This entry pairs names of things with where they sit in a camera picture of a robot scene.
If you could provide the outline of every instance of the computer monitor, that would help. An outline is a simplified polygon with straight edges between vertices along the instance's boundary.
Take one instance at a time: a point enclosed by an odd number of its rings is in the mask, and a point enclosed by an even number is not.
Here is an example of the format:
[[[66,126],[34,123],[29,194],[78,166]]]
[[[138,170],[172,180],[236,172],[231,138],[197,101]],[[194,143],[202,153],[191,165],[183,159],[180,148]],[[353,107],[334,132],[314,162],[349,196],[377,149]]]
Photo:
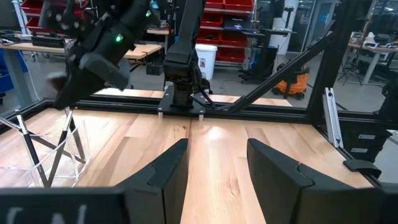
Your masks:
[[[0,1],[0,30],[21,31],[12,1]]]

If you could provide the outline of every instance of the wire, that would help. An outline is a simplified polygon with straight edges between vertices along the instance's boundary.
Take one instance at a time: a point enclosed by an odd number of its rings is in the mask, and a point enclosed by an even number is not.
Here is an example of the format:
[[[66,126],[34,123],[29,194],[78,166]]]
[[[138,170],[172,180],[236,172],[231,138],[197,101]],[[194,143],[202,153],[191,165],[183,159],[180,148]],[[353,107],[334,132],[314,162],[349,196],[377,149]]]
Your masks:
[[[40,100],[40,97],[39,97],[39,95],[37,94],[37,91],[36,91],[36,87],[35,87],[35,85],[34,85],[34,83],[33,83],[32,74],[30,73],[29,67],[27,66],[27,64],[26,64],[26,62],[25,62],[24,56],[23,56],[23,54],[21,53],[21,51],[20,51],[20,50],[18,50],[18,52],[19,52],[19,55],[21,55],[21,57],[22,57],[22,60],[23,60],[23,61],[24,61],[24,63],[25,63],[25,66],[26,66],[27,72],[28,72],[28,74],[29,74],[29,77],[30,77],[30,82],[32,83],[33,92],[35,93],[35,95],[36,95],[37,99],[38,99],[38,100]]]

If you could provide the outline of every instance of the white shelf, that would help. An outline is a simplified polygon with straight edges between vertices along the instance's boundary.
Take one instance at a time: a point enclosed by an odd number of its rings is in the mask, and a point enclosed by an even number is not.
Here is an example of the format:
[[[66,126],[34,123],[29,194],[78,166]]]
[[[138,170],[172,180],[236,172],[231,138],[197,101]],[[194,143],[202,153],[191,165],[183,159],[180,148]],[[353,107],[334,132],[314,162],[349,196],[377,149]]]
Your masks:
[[[205,8],[205,12],[222,12],[222,13],[239,13],[239,14],[251,14],[251,11],[240,11],[240,10],[230,10],[230,9],[211,9]]]

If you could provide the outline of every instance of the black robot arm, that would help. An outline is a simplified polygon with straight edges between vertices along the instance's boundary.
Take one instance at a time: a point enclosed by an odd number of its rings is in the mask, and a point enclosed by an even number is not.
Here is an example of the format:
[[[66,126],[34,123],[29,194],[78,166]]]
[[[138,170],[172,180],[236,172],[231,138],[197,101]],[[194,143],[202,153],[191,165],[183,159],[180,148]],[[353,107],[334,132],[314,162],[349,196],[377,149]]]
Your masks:
[[[120,90],[125,89],[128,77],[119,72],[118,62],[128,50],[134,50],[134,42],[147,25],[160,25],[152,0],[100,1],[106,13],[99,19],[90,14],[83,18],[75,15],[74,1],[61,5],[57,0],[47,4],[41,21],[48,28],[62,30],[76,39],[67,55],[64,84],[59,89],[54,107],[62,109],[105,87],[105,82]]]
[[[135,40],[147,25],[160,25],[154,0],[102,0],[99,3],[106,13],[98,20],[89,14],[82,19],[77,17],[73,0],[68,0],[63,7],[54,0],[42,9],[40,20],[45,21],[47,27],[62,30],[76,39],[67,56],[65,84],[55,100],[57,109],[103,89],[105,82],[125,89],[128,77],[119,73],[116,65],[128,50],[134,50]],[[195,42],[204,7],[205,0],[186,1],[178,42],[165,57],[165,79],[174,82],[177,106],[192,105],[191,94],[194,89],[201,90]]]

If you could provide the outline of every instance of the metal rod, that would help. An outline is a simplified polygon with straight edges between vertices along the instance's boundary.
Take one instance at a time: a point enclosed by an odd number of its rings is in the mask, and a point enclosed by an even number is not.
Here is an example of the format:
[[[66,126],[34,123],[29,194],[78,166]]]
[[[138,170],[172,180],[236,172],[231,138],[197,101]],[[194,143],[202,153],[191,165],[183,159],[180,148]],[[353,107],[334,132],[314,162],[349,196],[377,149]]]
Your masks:
[[[0,123],[3,123],[3,124],[5,124],[6,126],[9,126],[9,127],[12,128],[12,129],[15,129],[15,130],[17,130],[17,131],[22,132],[21,127],[19,127],[17,124],[14,124],[13,122],[10,122],[10,121],[8,121],[8,120],[6,120],[6,119],[4,119],[4,118],[0,118]],[[36,141],[36,142],[38,142],[38,143],[41,143],[42,145],[44,145],[44,146],[46,146],[46,147],[49,147],[49,148],[51,148],[51,149],[56,149],[56,148],[57,148],[56,145],[52,144],[51,142],[46,141],[45,139],[42,139],[40,136],[36,135],[35,133],[33,133],[33,132],[29,131],[29,130],[28,130],[28,133],[29,133],[30,138],[31,138],[32,140],[34,140],[34,141]],[[65,151],[64,151],[64,152],[63,152],[63,155],[72,158],[72,155],[71,155],[69,152],[65,152]],[[83,159],[80,159],[80,158],[77,157],[77,156],[75,156],[75,159],[76,159],[78,162],[81,162],[82,164],[85,164],[85,163],[86,163],[86,161],[84,161]]]
[[[66,108],[65,108],[65,113],[66,113],[67,115],[70,114],[70,111],[71,111],[71,110],[70,110],[69,107],[66,107]],[[69,128],[70,128],[70,132],[73,132],[73,131],[76,129],[75,121],[73,120],[73,118],[72,118],[71,121],[70,121]],[[75,138],[76,147],[77,147],[77,150],[78,150],[78,152],[79,152],[80,158],[81,158],[82,160],[85,160],[85,159],[86,159],[86,156],[85,156],[85,152],[84,152],[84,150],[83,150],[83,145],[82,145],[82,143],[81,143],[81,139],[80,139],[80,135],[79,135],[79,130],[76,130],[75,132],[73,132],[73,138]]]
[[[60,139],[58,141],[59,148],[58,148],[58,151],[55,154],[54,163],[52,164],[52,168],[51,168],[50,175],[49,175],[49,185],[50,186],[52,185],[52,182],[54,181],[55,173],[57,172],[58,166],[59,166],[60,161],[61,161],[62,152],[63,152],[63,149],[65,148],[65,145],[66,145],[66,142],[64,144],[62,144],[62,143],[66,140],[66,138],[68,136],[68,128],[69,128],[69,125],[70,125],[70,123],[72,121],[72,114],[73,114],[73,112],[69,111],[69,114],[67,116],[67,120],[65,122],[65,127],[62,129],[62,134],[61,134],[61,137],[60,137]]]
[[[242,96],[240,99],[235,101],[234,105],[229,109],[229,112],[238,112],[245,109],[248,105],[255,102],[262,95],[271,90],[276,84],[281,82],[284,78],[291,75],[297,68],[301,67],[304,63],[308,62],[314,56],[322,52],[331,40],[334,38],[334,33],[328,34],[326,37],[322,38],[315,44],[313,44],[304,53],[291,60],[286,66],[280,69],[275,75],[270,77],[268,80],[261,83],[256,89],[248,94],[248,96]]]
[[[21,127],[19,127],[17,124],[14,124],[13,122],[10,122],[4,118],[0,118],[0,122],[9,126],[10,128],[15,129],[15,130],[18,130],[18,131],[21,130]]]
[[[30,154],[30,159],[31,159],[33,165],[37,166],[37,171],[39,172],[39,176],[40,176],[40,179],[42,180],[43,186],[50,187],[49,183],[47,181],[47,177],[45,176],[43,166],[40,164],[40,159],[37,155],[37,152],[33,145],[32,139],[30,138],[30,134],[26,128],[26,125],[25,125],[24,119],[21,115],[21,112],[19,110],[15,110],[15,113],[17,115],[17,119],[19,122],[19,126],[21,127],[22,134],[24,135],[25,144],[26,144],[27,150]]]

